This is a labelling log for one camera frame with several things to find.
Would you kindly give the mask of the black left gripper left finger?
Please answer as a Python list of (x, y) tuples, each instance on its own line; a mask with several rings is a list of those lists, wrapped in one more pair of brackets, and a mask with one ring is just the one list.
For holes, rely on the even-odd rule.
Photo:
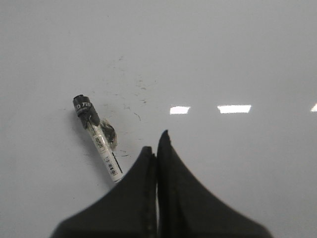
[(142, 148), (125, 177), (100, 200), (62, 221), (53, 238), (155, 238), (157, 159)]

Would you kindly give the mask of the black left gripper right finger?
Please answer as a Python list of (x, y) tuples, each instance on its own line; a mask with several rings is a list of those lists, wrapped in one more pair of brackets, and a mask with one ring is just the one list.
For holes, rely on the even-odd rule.
[(164, 131), (158, 144), (159, 231), (162, 238), (270, 238), (261, 224), (208, 191), (185, 166)]

